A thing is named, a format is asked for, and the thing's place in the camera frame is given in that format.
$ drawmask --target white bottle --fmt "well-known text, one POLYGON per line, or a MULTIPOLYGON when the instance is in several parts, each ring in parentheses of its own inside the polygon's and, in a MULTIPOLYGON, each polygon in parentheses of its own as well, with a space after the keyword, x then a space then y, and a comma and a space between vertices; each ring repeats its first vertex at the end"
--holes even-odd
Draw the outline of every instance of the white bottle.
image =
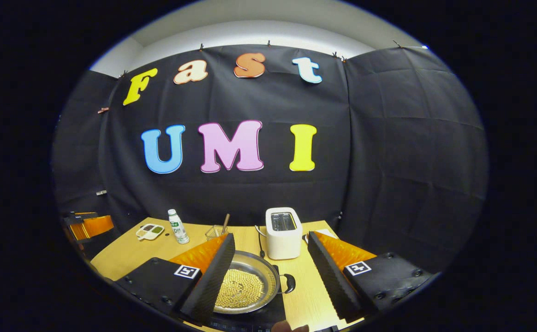
POLYGON ((190 239, 189 236, 186 234, 185 227, 184 225, 182 225, 182 221, 180 221, 178 214, 176 214, 176 210, 174 210, 173 208, 168 210, 168 220, 170 221, 172 231, 174 231, 174 236, 176 236, 176 240, 178 241, 178 243, 189 243, 190 239))

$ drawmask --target orange letter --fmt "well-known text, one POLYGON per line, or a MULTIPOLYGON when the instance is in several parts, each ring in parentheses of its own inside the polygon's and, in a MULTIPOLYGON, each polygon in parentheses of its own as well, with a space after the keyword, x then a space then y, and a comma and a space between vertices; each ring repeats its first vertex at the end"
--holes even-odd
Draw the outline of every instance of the orange letter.
POLYGON ((202 59, 185 63, 178 67, 180 73, 174 76, 174 84, 184 84, 190 81, 196 82, 203 80, 203 78, 207 77, 205 67, 207 67, 207 62, 202 59))
POLYGON ((235 60, 238 67, 233 68, 233 74, 240 78, 258 77, 264 73, 265 60, 262 53, 244 53, 235 60))

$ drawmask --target chopstick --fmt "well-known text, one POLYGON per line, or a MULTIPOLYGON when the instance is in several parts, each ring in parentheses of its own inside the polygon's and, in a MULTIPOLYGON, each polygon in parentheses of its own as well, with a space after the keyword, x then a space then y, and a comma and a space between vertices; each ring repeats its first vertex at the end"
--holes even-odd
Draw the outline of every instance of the chopstick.
POLYGON ((224 235, 226 233, 226 227, 228 225, 228 220, 230 220, 230 214, 226 214, 226 220, 224 221, 224 229, 221 230, 221 234, 224 235))

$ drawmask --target small tray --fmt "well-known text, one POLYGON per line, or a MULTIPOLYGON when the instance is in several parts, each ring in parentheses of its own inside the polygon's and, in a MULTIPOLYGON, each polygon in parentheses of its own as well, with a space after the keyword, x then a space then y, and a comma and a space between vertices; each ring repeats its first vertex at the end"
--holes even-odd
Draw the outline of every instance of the small tray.
POLYGON ((144 239, 153 240, 157 238, 163 232, 164 232, 164 227, 162 225, 145 224, 142 227, 140 227, 137 230, 137 232, 135 232, 135 235, 137 235, 137 237, 142 237, 142 235, 145 235, 144 239))

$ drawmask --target yellow letter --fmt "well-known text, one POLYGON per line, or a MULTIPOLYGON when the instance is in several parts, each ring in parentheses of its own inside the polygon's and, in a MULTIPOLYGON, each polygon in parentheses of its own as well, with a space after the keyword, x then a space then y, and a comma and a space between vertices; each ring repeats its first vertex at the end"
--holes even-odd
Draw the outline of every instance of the yellow letter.
POLYGON ((174 84, 184 84, 190 81, 196 82, 203 80, 203 78, 207 77, 205 67, 207 67, 207 62, 202 59, 185 63, 178 68, 180 73, 174 76, 174 84))
POLYGON ((311 171, 316 165, 311 161, 311 141, 317 133, 316 127, 310 124, 294 124, 291 132, 295 135, 295 151, 289 169, 294 172, 311 171))
POLYGON ((123 105, 127 105, 137 101, 139 99, 140 91, 144 91, 150 82, 150 77, 154 77, 157 74, 157 69, 148 70, 143 74, 133 76, 131 79, 131 86, 129 87, 129 92, 127 93, 127 98, 123 101, 123 105))

